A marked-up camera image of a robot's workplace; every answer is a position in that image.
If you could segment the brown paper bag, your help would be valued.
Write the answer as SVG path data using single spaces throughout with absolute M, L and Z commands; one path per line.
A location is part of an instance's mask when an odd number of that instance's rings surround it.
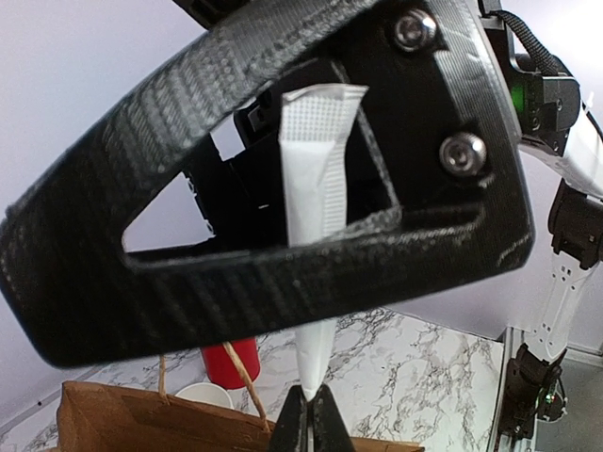
M 59 451 L 268 451 L 276 422 L 267 418 L 249 374 L 223 344 L 258 409 L 250 415 L 165 391 L 66 381 L 57 409 Z M 418 443 L 351 437 L 355 451 L 420 451 Z

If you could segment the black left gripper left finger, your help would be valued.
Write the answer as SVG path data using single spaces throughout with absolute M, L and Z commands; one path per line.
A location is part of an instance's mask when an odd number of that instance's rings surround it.
M 268 452 L 307 452 L 310 405 L 302 387 L 289 389 L 271 433 Z

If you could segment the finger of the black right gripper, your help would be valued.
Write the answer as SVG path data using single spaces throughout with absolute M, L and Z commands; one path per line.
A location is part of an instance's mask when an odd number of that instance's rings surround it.
M 348 226 L 290 248 L 278 130 L 210 140 L 262 93 L 367 88 Z M 49 364 L 215 345 L 522 267 L 520 127 L 465 1 L 252 1 L 119 100 L 11 205 L 1 291 Z

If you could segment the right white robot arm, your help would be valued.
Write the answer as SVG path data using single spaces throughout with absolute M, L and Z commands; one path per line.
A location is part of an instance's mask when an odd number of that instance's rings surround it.
M 185 1 L 205 35 L 8 208 L 1 291 L 49 364 L 296 327 L 522 266 L 517 149 L 561 175 L 553 290 L 507 364 L 498 433 L 564 412 L 561 363 L 602 259 L 602 132 L 566 67 L 497 1 Z M 311 85 L 367 88 L 347 225 L 288 245 L 279 127 Z

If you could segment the white stirrer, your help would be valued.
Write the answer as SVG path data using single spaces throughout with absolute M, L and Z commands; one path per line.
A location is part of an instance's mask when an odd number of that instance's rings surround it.
M 317 84 L 282 95 L 279 146 L 289 247 L 347 224 L 345 154 L 366 86 Z

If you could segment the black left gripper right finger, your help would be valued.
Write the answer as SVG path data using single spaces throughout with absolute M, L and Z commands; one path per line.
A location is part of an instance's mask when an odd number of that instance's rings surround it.
M 327 385 L 321 385 L 310 402 L 312 440 L 310 450 L 317 452 L 354 452 L 355 448 L 334 395 Z

